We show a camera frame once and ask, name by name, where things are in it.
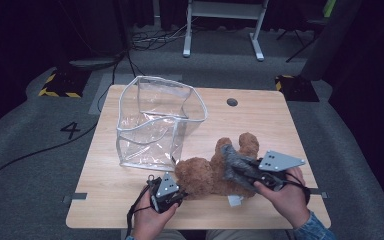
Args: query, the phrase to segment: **stuffed animal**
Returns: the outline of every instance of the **stuffed animal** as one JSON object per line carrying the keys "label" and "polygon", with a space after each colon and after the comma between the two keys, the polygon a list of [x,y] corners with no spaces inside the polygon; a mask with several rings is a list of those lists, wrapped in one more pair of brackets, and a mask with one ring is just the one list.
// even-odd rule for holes
{"label": "stuffed animal", "polygon": [[[186,200],[200,199],[209,194],[222,196],[240,195],[249,198],[255,195],[255,191],[244,188],[242,185],[225,179],[226,157],[222,152],[222,147],[232,145],[232,141],[223,137],[217,141],[215,153],[208,161],[204,158],[190,158],[180,161],[175,168],[175,175],[178,179],[177,184],[181,191],[189,195]],[[239,136],[239,147],[237,151],[243,156],[257,159],[260,145],[257,137],[251,133],[243,133]]]}

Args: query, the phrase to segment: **gray carpet floor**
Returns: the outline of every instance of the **gray carpet floor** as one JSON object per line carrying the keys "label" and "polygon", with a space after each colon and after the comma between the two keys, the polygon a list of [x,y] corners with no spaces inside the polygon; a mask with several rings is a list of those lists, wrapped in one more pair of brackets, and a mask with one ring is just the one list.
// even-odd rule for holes
{"label": "gray carpet floor", "polygon": [[[275,90],[275,76],[299,74],[311,48],[285,63],[300,48],[296,36],[288,33],[276,40],[280,33],[262,32],[259,42],[265,60],[258,62],[250,31],[194,34],[190,58],[182,56],[183,38],[157,50],[131,51],[130,56],[136,74],[139,68],[146,75],[173,76],[194,87]],[[303,37],[308,40],[311,35]],[[28,156],[0,171],[0,239],[120,239],[118,230],[68,228],[69,205],[63,202],[75,191],[112,68],[92,72],[82,98],[39,97],[52,70],[32,79],[28,100],[0,120],[0,167]],[[127,58],[115,73],[116,83],[133,79]],[[384,239],[382,189],[349,129],[329,105],[330,86],[324,81],[313,86],[320,102],[288,102],[288,107],[319,187],[328,193],[331,230],[338,239]],[[80,138],[69,142],[69,133],[60,129],[72,122],[81,130],[72,140]],[[272,233],[275,239],[288,239],[282,230]]]}

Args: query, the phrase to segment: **sleeve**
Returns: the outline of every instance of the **sleeve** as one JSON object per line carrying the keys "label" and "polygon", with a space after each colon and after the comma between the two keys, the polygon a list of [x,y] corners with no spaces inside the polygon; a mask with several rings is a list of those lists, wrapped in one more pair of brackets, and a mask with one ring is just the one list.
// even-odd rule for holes
{"label": "sleeve", "polygon": [[314,212],[311,212],[308,221],[300,228],[294,230],[297,240],[334,240],[335,235],[323,226]]}

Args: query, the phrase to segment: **transparent bag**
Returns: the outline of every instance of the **transparent bag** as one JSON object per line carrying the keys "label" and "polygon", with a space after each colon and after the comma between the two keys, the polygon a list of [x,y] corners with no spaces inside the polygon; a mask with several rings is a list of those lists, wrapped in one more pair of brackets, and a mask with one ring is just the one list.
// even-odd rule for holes
{"label": "transparent bag", "polygon": [[136,77],[119,100],[116,145],[120,165],[173,171],[183,140],[207,115],[193,87],[159,77]]}

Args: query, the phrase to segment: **light wood tabletop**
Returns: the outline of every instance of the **light wood tabletop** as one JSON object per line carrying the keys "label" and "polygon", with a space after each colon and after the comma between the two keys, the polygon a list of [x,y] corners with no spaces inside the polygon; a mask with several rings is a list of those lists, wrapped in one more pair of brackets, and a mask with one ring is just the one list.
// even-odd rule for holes
{"label": "light wood tabletop", "polygon": [[[66,223],[71,228],[126,228],[126,215],[146,185],[148,175],[164,172],[120,166],[116,150],[119,97],[125,86],[111,86],[85,160]],[[229,137],[239,149],[239,135],[250,132],[260,143],[259,156],[274,150],[307,159],[283,95],[277,91],[196,88],[208,109],[208,118],[185,139],[182,160],[210,160],[218,139]],[[234,98],[235,107],[226,101]],[[301,166],[306,185],[317,188],[310,164]],[[320,195],[312,195],[309,209],[326,226],[331,222]],[[210,195],[183,201],[168,229],[291,229],[291,225],[260,195],[231,207],[226,196]]]}

